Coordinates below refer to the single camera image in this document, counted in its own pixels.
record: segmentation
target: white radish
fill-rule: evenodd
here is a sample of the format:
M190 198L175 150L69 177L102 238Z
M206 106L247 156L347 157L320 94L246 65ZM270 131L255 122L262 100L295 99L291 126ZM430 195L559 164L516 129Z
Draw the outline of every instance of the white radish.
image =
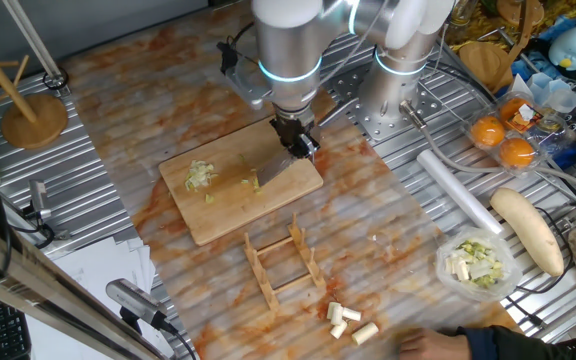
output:
M339 326L341 325L343 321L342 318L342 314L343 314L343 306L339 305L339 306L335 306L332 309L332 314L330 315L330 323L333 324L334 326Z
M490 205L515 230L537 266L552 276L563 274L564 258L557 239L528 199L514 190L499 188Z
M344 331L346 331L346 328L348 327L348 323L345 321L342 321L341 324L335 326L332 328L332 330L330 330L330 334L335 338L335 339L339 339L339 337L341 336L341 334L344 333Z
M328 320L332 319L332 312L335 310L335 307L337 306L341 306L341 304L334 301L328 303L328 316L327 316Z
M348 308L344 308L341 312L341 316L345 317L348 320L353 321L360 321L361 320L361 313L359 311L351 310Z
M352 334L352 341L354 341L356 345L361 345L378 332L379 328L377 325L375 325L375 323L370 323Z

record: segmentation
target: wooden rack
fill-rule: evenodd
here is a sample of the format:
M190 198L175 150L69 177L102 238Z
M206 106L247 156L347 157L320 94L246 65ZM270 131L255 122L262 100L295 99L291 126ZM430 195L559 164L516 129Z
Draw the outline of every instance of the wooden rack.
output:
M315 262L315 248L309 249L306 245L306 229L299 229L297 225L297 214L292 214L292 224L288 225L288 232L290 236L277 241L276 243L270 244L264 248L259 250L255 250L250 245L250 238L248 237L248 233L244 234L244 252L246 253L246 257L248 258L248 262L250 262L250 266L252 267L252 271L255 274L255 278L257 278L257 282L259 283L259 287L261 288L261 292L264 294L264 298L268 303L268 307L270 310L276 310L279 308L279 301L277 300L277 294L281 293L282 291L288 290L298 284L301 284L304 281L308 281L308 279L312 279L315 285L318 288L323 288L326 286L326 281L324 280L323 273L319 266ZM299 255L301 256L306 268L308 269L308 274L304 274L297 279L289 281L275 289L272 288L270 282L268 281L268 274L266 269L261 265L259 261L259 255L265 254L269 251L278 249L290 242L293 242L299 251Z

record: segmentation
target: paper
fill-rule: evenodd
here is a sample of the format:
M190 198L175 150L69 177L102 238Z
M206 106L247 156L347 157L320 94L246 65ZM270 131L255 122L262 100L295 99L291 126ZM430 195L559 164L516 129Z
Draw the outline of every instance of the paper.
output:
M113 238L108 238L59 258L55 260L55 264L117 315L121 306L106 295L106 285L113 280L124 278L150 293L155 275L155 267L150 261L150 247L144 246L141 239L115 244ZM30 316L26 318L33 359L109 359ZM166 356L173 355L172 348L159 331L141 320L139 327L146 340Z

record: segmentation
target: wooden cutting board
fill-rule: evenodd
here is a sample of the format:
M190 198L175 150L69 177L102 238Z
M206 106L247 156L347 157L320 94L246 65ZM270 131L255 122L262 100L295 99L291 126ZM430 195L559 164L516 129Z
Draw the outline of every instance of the wooden cutting board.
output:
M299 160L260 192L255 192L254 170L282 150L270 119L266 119L159 165L197 245L206 245L323 185L314 165L308 160ZM214 172L218 174L210 186L196 192L186 190L185 186L193 160L214 165ZM212 203L206 203L206 194L214 197Z

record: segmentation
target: human hand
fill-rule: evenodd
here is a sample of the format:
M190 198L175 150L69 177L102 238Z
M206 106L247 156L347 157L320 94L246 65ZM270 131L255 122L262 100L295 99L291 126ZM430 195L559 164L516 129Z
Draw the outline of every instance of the human hand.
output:
M465 335L450 337L430 329L417 329L404 337L399 360L471 360Z

